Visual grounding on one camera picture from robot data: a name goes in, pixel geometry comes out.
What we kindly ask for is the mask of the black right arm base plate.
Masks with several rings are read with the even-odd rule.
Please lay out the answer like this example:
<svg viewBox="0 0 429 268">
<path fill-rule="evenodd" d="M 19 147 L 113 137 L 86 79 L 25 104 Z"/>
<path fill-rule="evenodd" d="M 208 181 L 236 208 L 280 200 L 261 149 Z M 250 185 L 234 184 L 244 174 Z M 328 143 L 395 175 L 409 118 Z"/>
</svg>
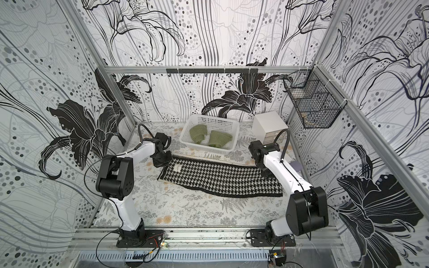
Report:
<svg viewBox="0 0 429 268">
<path fill-rule="evenodd" d="M 250 240 L 252 247 L 295 247 L 296 241 L 292 234 L 276 236 L 265 229 L 257 228 L 249 230 L 246 239 Z"/>
</svg>

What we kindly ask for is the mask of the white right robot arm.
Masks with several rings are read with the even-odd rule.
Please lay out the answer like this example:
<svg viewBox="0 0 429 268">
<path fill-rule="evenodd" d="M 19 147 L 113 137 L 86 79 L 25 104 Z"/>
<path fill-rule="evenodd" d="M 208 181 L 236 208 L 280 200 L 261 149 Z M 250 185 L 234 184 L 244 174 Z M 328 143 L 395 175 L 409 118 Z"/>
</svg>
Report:
<svg viewBox="0 0 429 268">
<path fill-rule="evenodd" d="M 309 235 L 329 225 L 326 192 L 305 181 L 286 162 L 277 143 L 264 145 L 253 141 L 249 151 L 257 168 L 265 175 L 274 176 L 289 198 L 286 214 L 266 224 L 267 237 Z"/>
</svg>

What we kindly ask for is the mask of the black white patterned scarf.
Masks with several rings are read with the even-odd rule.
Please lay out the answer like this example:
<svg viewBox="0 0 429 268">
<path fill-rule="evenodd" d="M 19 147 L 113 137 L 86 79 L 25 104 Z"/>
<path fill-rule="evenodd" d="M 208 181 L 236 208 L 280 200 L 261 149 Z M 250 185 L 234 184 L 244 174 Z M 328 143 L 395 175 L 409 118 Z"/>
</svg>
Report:
<svg viewBox="0 0 429 268">
<path fill-rule="evenodd" d="M 282 197 L 283 187 L 274 177 L 263 177 L 255 166 L 173 156 L 159 180 L 183 188 L 226 198 Z"/>
</svg>

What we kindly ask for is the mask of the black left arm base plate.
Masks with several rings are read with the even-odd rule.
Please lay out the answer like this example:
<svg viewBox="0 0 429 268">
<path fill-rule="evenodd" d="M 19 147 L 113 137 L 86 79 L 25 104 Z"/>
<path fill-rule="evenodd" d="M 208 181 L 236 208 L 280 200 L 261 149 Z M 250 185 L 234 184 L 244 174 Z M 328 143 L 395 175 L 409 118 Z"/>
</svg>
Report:
<svg viewBox="0 0 429 268">
<path fill-rule="evenodd" d="M 119 230 L 118 248 L 159 248 L 165 235 L 164 230 Z"/>
</svg>

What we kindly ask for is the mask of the green knitted scarf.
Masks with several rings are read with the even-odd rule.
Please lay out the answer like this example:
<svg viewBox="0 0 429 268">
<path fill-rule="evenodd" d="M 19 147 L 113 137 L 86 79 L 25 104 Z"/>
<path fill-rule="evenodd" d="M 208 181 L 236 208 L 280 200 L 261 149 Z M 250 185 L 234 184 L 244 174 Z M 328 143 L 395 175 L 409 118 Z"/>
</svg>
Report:
<svg viewBox="0 0 429 268">
<path fill-rule="evenodd" d="M 208 146 L 218 149 L 223 148 L 232 141 L 232 135 L 222 131 L 212 130 L 208 141 Z"/>
<path fill-rule="evenodd" d="M 200 144 L 207 134 L 207 126 L 204 124 L 195 125 L 189 130 L 189 135 L 195 144 Z"/>
</svg>

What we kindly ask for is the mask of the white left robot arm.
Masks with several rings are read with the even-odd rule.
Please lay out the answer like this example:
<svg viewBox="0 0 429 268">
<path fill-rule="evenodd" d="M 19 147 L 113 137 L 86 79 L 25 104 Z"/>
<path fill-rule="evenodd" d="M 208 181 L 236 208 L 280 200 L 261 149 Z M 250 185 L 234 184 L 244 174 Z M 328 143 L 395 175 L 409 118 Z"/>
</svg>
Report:
<svg viewBox="0 0 429 268">
<path fill-rule="evenodd" d="M 154 138 L 143 138 L 132 150 L 108 155 L 102 160 L 96 181 L 96 191 L 112 201 L 122 221 L 122 232 L 136 232 L 144 229 L 144 222 L 138 215 L 131 192 L 134 188 L 134 170 L 137 164 L 150 158 L 156 168 L 165 167 L 172 161 L 168 150 L 172 138 L 157 133 Z"/>
</svg>

